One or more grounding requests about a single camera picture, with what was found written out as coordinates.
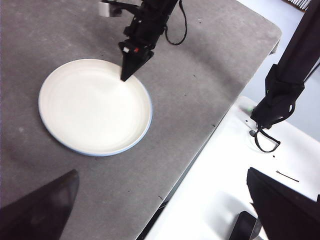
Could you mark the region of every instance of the gray table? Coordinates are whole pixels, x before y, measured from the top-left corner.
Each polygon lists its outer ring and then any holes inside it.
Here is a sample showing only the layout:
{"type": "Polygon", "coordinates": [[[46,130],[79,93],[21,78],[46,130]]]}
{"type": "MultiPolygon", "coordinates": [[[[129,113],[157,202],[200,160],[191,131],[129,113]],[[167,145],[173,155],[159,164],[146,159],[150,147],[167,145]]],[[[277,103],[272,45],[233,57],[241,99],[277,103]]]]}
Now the gray table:
{"type": "MultiPolygon", "coordinates": [[[[77,169],[79,192],[61,239],[134,240],[281,32],[235,0],[184,0],[185,42],[172,46],[162,37],[136,73],[153,101],[148,133],[126,152],[88,157],[51,137],[37,101],[43,81],[64,63],[94,58],[121,64],[117,43],[132,17],[102,18],[97,2],[2,1],[1,204],[77,169]]],[[[182,37],[178,8],[168,25],[172,40],[182,37]]]]}

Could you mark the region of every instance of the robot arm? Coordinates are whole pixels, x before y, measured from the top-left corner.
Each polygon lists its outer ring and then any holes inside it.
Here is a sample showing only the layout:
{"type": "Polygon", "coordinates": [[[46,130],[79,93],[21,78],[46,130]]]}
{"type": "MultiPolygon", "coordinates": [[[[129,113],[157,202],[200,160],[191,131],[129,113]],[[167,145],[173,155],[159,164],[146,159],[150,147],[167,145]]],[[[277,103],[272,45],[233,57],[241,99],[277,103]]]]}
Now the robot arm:
{"type": "Polygon", "coordinates": [[[164,33],[170,14],[178,0],[143,0],[141,6],[103,0],[100,4],[100,14],[115,17],[121,10],[127,10],[134,15],[130,26],[124,29],[128,39],[119,42],[123,54],[121,79],[126,81],[152,56],[152,51],[159,37],[164,33]]]}

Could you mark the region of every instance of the cable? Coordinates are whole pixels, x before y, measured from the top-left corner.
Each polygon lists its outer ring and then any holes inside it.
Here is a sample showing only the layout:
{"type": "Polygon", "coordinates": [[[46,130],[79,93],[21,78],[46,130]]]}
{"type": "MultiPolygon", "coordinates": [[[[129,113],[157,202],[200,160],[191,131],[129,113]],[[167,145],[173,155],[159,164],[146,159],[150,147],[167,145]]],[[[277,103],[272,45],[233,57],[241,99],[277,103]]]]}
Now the cable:
{"type": "MultiPolygon", "coordinates": [[[[291,106],[292,106],[292,109],[291,109],[291,111],[289,112],[288,116],[282,117],[282,118],[280,118],[280,119],[278,119],[278,120],[273,121],[273,122],[271,123],[271,125],[278,124],[278,123],[286,120],[287,118],[289,118],[289,117],[294,113],[294,111],[295,111],[295,109],[296,109],[296,103],[294,102],[291,106]]],[[[251,135],[252,137],[254,137],[255,145],[256,145],[262,152],[264,152],[264,153],[272,153],[272,152],[274,152],[274,151],[279,147],[279,145],[280,145],[281,142],[278,141],[277,139],[273,138],[272,136],[268,135],[265,131],[263,131],[264,128],[265,128],[264,126],[259,126],[258,129],[257,129],[257,131],[256,131],[254,134],[251,134],[251,133],[250,133],[250,135],[251,135]],[[264,135],[266,138],[268,138],[268,139],[270,139],[270,140],[272,140],[273,142],[276,143],[276,145],[274,146],[274,148],[273,148],[272,150],[266,151],[266,150],[262,149],[262,147],[261,147],[260,144],[259,144],[258,133],[262,133],[262,135],[264,135]]]]}
{"type": "Polygon", "coordinates": [[[311,77],[311,75],[315,72],[315,70],[317,70],[317,68],[319,67],[320,62],[315,66],[315,68],[309,73],[309,75],[306,77],[306,79],[303,81],[304,83],[311,77]]]}
{"type": "Polygon", "coordinates": [[[180,7],[180,9],[181,9],[181,11],[182,11],[182,14],[183,14],[183,17],[184,17],[184,27],[185,27],[184,36],[183,36],[182,40],[179,41],[179,42],[172,42],[172,41],[170,41],[169,38],[168,38],[168,26],[167,26],[167,25],[164,26],[164,29],[165,29],[165,38],[166,38],[166,40],[167,40],[170,44],[175,45],[175,46],[180,45],[180,44],[182,44],[182,43],[184,42],[184,40],[186,39],[186,36],[187,36],[187,32],[188,32],[187,16],[186,16],[186,13],[185,13],[185,10],[184,10],[184,6],[182,5],[182,0],[179,1],[179,7],[180,7]]]}

